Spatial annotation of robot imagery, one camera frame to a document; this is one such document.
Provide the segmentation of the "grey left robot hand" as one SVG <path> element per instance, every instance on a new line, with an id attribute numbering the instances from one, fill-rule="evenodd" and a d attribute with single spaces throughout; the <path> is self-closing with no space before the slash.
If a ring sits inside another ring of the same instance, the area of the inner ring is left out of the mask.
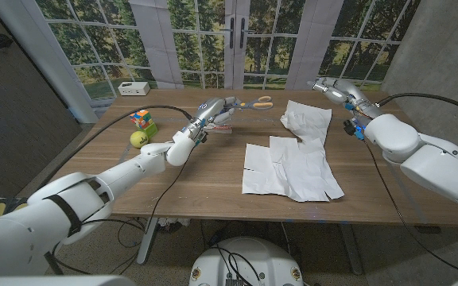
<path id="1" fill-rule="evenodd" d="M 210 123 L 220 126 L 231 120 L 237 104 L 241 103 L 236 97 L 211 98 L 202 103 L 189 123 L 181 130 L 195 143 L 202 141 L 207 132 L 204 127 Z"/>

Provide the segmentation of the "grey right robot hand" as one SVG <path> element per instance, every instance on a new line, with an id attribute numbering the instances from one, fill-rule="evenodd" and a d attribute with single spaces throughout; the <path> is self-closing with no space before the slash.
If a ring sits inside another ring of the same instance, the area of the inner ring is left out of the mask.
<path id="1" fill-rule="evenodd" d="M 367 125 L 371 120 L 383 115 L 356 85 L 345 79 L 318 77 L 308 81 L 307 85 L 314 91 L 321 92 L 331 102 L 349 110 L 360 124 Z"/>

